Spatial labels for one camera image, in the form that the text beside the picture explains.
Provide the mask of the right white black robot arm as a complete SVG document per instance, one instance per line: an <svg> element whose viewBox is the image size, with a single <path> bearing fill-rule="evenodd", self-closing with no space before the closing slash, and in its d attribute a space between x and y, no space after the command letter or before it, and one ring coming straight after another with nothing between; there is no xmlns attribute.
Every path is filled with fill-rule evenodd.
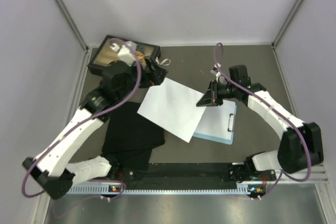
<svg viewBox="0 0 336 224"><path fill-rule="evenodd" d="M244 65L229 68L225 75L219 64L212 70L216 79L197 102L197 107L221 106L227 99L236 99L258 114L277 134L279 148L248 156L245 160L245 174L252 180L258 179L266 170L280 170L294 181L294 174L302 170L308 180L312 167L323 162L323 147L320 126L307 123L288 112L272 98L260 83L252 83Z"/></svg>

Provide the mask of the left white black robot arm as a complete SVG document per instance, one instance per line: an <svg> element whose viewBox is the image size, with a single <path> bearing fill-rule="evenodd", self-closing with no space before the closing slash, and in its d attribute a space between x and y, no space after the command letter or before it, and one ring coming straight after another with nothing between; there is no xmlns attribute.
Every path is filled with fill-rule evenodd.
<svg viewBox="0 0 336 224"><path fill-rule="evenodd" d="M138 88L150 88L163 83L168 71L152 59L145 59L143 68L138 60L132 64L116 60L101 73L97 88L90 91L73 118L56 139L36 157L27 157L22 166L27 173L22 182L32 177L53 200L63 197L73 185L105 177L114 180L119 174L118 163L110 154L101 154L88 161L71 163L70 160L87 138L100 128L113 110L126 103Z"/></svg>

